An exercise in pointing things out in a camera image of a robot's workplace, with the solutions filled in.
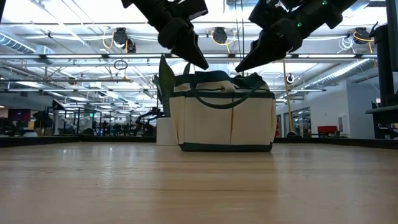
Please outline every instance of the bag pocket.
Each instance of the bag pocket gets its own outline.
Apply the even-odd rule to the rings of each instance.
[[[170,114],[177,130],[178,144],[184,143],[185,96],[185,92],[179,92],[170,97]]]
[[[233,102],[232,93],[197,91],[185,99],[184,142],[228,145],[231,142],[232,109],[217,110],[200,103],[195,96],[214,105]]]
[[[236,93],[239,100],[246,93]],[[255,93],[233,109],[232,145],[270,145],[275,134],[275,94]]]

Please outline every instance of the wooden table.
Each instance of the wooden table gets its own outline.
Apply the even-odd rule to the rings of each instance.
[[[397,223],[398,151],[149,143],[0,149],[0,223]]]

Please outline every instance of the white cup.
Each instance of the white cup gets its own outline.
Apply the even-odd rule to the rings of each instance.
[[[156,122],[156,145],[178,146],[177,130],[172,118],[158,118]]]

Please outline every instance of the green bag handle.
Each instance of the green bag handle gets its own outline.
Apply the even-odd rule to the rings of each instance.
[[[263,86],[263,84],[264,84],[264,81],[262,81],[262,80],[261,80],[261,82],[257,82],[256,85],[253,87],[253,89],[249,93],[247,93],[244,97],[242,97],[240,100],[232,102],[232,103],[227,103],[224,105],[215,105],[213,103],[209,103],[209,102],[206,102],[203,99],[201,99],[197,93],[197,83],[196,82],[191,82],[190,87],[191,87],[191,91],[192,91],[194,97],[203,105],[208,106],[213,109],[227,110],[227,109],[231,109],[231,108],[234,108],[235,106],[240,105],[241,103],[245,102],[248,98],[252,97],[252,95],[258,89],[260,89],[260,87]]]

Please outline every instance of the canvas tote bag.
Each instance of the canvas tote bag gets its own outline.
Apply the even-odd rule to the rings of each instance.
[[[275,95],[256,73],[176,77],[170,112],[183,151],[267,151],[276,130]]]

